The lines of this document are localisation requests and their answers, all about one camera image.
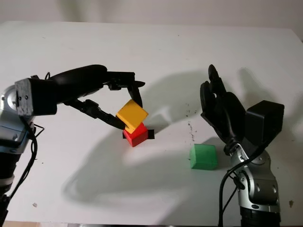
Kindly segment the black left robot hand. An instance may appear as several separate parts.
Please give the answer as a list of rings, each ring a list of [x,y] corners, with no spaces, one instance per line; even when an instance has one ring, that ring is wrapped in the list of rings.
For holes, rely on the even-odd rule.
[[[108,71],[103,65],[89,65],[68,70],[49,78],[57,84],[56,102],[71,106],[82,113],[118,128],[125,129],[125,123],[119,118],[102,111],[97,103],[92,100],[80,101],[80,97],[93,94],[108,86],[110,90],[127,88],[130,97],[142,106],[139,88],[144,86],[142,81],[135,80],[133,72]]]

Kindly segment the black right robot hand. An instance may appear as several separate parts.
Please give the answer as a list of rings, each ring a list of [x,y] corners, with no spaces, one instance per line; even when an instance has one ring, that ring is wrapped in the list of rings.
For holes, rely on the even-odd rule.
[[[200,86],[201,117],[215,130],[225,143],[224,153],[244,137],[245,109],[236,95],[226,91],[214,65],[208,68],[209,80]]]

